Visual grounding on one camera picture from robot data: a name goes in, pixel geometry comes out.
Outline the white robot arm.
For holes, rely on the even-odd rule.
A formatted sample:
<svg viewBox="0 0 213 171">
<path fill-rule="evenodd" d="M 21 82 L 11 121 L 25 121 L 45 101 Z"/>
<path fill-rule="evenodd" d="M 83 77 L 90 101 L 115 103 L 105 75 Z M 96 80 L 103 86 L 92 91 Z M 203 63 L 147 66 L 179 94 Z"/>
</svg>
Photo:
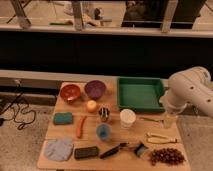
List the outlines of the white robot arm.
<svg viewBox="0 0 213 171">
<path fill-rule="evenodd" d="M 168 89 L 160 97 L 165 109 L 164 127 L 170 128 L 188 104 L 213 118 L 213 89 L 210 85 L 211 75 L 204 67 L 192 67 L 172 74 L 168 79 Z"/>
</svg>

